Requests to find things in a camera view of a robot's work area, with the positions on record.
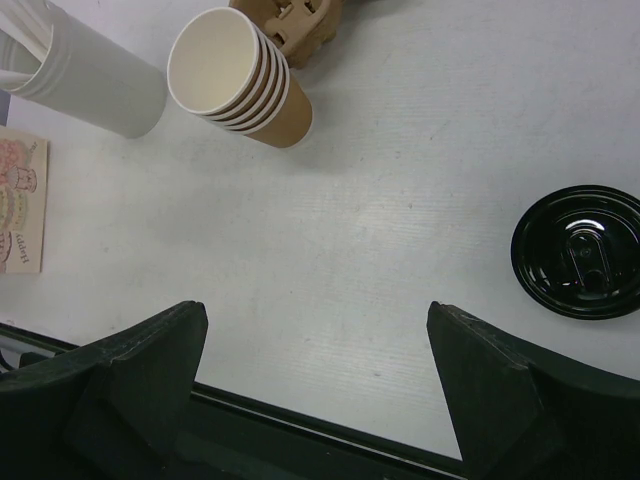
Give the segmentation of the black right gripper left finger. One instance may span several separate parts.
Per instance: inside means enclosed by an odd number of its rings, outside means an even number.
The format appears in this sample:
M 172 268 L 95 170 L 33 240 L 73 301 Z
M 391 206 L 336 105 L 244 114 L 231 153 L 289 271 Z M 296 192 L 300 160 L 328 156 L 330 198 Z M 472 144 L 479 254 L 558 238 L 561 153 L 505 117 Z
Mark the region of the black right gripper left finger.
M 206 335 L 184 301 L 2 374 L 2 478 L 167 478 Z

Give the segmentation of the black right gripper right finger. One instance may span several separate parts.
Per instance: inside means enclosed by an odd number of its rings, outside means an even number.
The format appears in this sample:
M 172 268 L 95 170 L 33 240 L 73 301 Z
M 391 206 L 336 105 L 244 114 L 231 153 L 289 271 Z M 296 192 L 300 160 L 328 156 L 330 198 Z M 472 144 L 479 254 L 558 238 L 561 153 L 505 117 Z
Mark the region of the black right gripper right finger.
M 453 305 L 426 328 L 470 479 L 636 479 L 639 383 Z

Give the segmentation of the black plastic cup lid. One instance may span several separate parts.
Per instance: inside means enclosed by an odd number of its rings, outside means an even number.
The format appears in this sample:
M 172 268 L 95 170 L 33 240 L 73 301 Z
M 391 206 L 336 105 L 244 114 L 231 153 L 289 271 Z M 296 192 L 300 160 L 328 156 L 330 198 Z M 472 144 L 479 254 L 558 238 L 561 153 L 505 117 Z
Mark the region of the black plastic cup lid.
M 599 185 L 553 192 L 532 205 L 511 240 L 524 291 L 569 318 L 599 321 L 639 310 L 639 200 Z

